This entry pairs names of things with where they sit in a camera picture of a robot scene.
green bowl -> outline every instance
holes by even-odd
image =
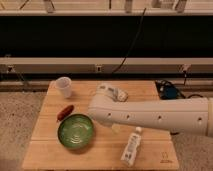
[[[79,149],[90,142],[93,132],[93,123],[88,116],[72,114],[61,122],[58,128],[58,139],[69,149]]]

wooden tabletop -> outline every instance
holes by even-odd
[[[152,81],[107,81],[129,94],[128,101],[159,99]],[[171,136],[167,131],[143,129],[142,142],[135,165],[120,161],[130,133],[135,127],[115,125],[115,129],[94,122],[95,137],[84,149],[71,151],[57,138],[60,123],[56,115],[67,105],[73,113],[87,113],[96,87],[101,81],[73,81],[73,94],[64,99],[50,83],[24,162],[24,170],[177,170],[179,167]]]

speckled floor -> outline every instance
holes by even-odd
[[[21,164],[46,93],[0,92],[0,171]],[[213,139],[173,136],[181,171],[213,171]]]
[[[0,171],[21,171],[45,94],[0,92]]]

white cup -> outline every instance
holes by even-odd
[[[72,81],[69,77],[60,77],[55,82],[55,87],[64,98],[69,98],[72,95],[71,83]]]

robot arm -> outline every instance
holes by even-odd
[[[213,137],[213,99],[124,101],[127,94],[110,84],[98,86],[88,114],[101,123],[188,132]]]

